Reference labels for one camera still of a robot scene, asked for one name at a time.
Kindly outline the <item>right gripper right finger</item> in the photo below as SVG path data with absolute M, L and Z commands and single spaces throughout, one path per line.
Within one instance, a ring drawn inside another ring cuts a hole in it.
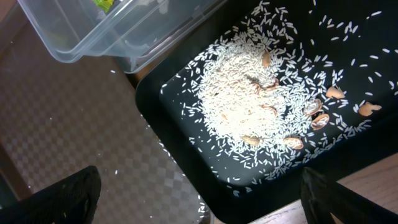
M 397 214 L 306 167 L 300 199 L 308 223 L 397 223 Z

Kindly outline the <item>green orange snack wrapper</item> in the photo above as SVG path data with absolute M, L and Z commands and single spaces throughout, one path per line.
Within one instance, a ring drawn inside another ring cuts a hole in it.
M 93 2 L 104 12 L 108 12 L 114 4 L 114 0 L 93 0 Z

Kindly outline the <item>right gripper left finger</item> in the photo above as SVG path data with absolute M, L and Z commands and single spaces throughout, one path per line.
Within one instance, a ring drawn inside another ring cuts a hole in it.
M 91 224 L 101 193 L 101 177 L 88 166 L 1 210 L 1 224 Z

